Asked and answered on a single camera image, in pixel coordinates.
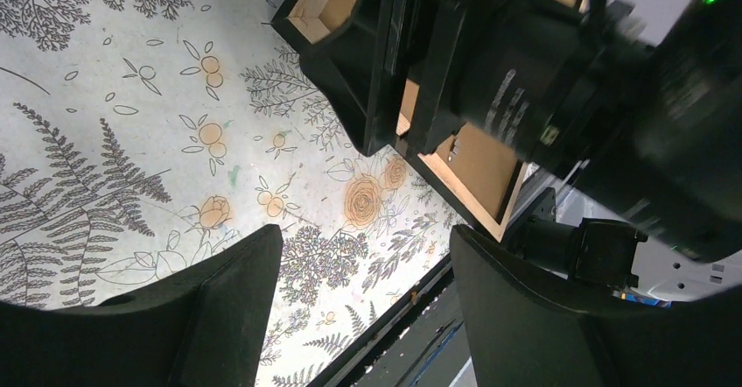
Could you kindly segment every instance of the wooden box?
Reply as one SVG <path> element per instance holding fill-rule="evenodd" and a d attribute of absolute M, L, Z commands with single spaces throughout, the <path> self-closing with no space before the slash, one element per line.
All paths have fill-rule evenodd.
<path fill-rule="evenodd" d="M 575 5 L 577 0 L 559 0 Z M 272 25 L 299 53 L 342 25 L 355 0 L 285 0 Z M 467 124 L 431 155 L 407 152 L 404 135 L 414 115 L 418 86 L 407 81 L 397 123 L 396 149 L 475 228 L 500 240 L 527 165 L 513 151 Z"/>

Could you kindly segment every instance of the orange flower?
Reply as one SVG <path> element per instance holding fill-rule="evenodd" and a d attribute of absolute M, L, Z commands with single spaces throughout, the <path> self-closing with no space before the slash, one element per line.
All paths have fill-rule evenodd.
<path fill-rule="evenodd" d="M 229 217 L 229 203 L 221 196 L 211 196 L 199 210 L 199 223 L 205 229 L 220 226 Z"/>
<path fill-rule="evenodd" d="M 354 227 L 364 229 L 371 225 L 381 210 L 382 190 L 374 177 L 363 175 L 348 183 L 344 212 Z"/>
<path fill-rule="evenodd" d="M 384 188 L 396 190 L 407 178 L 407 163 L 401 157 L 395 157 L 387 164 L 382 177 Z"/>

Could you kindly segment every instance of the floral pattern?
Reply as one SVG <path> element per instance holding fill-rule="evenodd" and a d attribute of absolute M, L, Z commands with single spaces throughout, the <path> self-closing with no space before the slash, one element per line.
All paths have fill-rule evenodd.
<path fill-rule="evenodd" d="M 0 0 L 0 300 L 95 306 L 275 223 L 257 385 L 297 387 L 436 264 L 460 218 L 353 149 L 280 2 Z"/>

